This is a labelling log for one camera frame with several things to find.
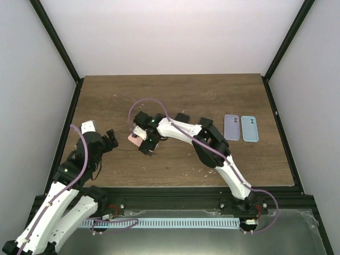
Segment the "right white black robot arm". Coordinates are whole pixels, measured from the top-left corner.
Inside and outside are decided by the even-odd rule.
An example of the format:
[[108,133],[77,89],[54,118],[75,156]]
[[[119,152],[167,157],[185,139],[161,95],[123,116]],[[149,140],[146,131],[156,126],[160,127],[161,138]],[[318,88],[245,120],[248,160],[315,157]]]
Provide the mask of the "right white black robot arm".
[[140,111],[133,119],[132,138],[140,139],[139,151],[151,156],[160,141],[173,138],[193,145],[200,161],[216,170],[236,199],[237,210],[250,213],[256,205],[257,196],[251,185],[238,170],[229,143],[213,125],[213,121],[201,118],[199,124],[190,124],[190,117],[178,113],[172,119],[164,114],[154,117]]

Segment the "light blue phone case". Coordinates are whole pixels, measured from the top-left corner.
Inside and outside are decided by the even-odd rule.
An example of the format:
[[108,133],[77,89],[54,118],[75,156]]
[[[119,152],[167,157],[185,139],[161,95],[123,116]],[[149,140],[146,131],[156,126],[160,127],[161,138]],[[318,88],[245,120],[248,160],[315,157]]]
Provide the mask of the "light blue phone case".
[[259,134],[257,128],[257,121],[254,116],[242,116],[242,137],[245,142],[258,142]]

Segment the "phone from purple case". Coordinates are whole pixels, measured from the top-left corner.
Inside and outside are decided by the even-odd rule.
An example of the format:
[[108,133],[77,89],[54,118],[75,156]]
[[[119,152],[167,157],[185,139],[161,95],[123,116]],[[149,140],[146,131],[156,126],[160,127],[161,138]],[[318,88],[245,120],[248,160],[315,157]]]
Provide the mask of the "phone from purple case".
[[201,117],[199,121],[199,125],[201,125],[203,128],[209,128],[213,124],[213,120]]

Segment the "pink phone case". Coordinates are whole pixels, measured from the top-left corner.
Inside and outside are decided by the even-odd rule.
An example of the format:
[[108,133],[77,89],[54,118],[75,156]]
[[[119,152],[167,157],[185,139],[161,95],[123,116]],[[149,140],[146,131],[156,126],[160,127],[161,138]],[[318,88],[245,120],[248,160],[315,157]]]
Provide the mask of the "pink phone case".
[[134,137],[132,134],[130,134],[127,139],[137,147],[146,150],[155,150],[159,146],[158,142],[154,140],[143,140],[140,137]]

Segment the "purple phone case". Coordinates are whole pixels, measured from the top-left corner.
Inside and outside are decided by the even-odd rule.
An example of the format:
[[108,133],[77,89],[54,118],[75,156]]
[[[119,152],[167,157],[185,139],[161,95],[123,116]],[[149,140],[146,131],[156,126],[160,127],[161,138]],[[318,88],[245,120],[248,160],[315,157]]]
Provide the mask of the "purple phone case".
[[224,138],[230,141],[240,139],[240,120],[237,115],[226,114],[224,116]]

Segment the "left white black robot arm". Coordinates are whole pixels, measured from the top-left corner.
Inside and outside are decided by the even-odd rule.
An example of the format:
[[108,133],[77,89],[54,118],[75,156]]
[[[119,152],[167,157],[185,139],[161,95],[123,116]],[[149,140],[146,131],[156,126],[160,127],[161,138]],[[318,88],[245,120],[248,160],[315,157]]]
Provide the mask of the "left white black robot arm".
[[58,254],[65,241],[94,213],[108,210],[107,193],[96,186],[85,190],[71,210],[67,207],[87,180],[101,168],[103,154],[118,147],[113,130],[100,135],[94,128],[82,128],[76,150],[59,165],[45,200],[32,221],[16,240],[7,241],[5,254]]

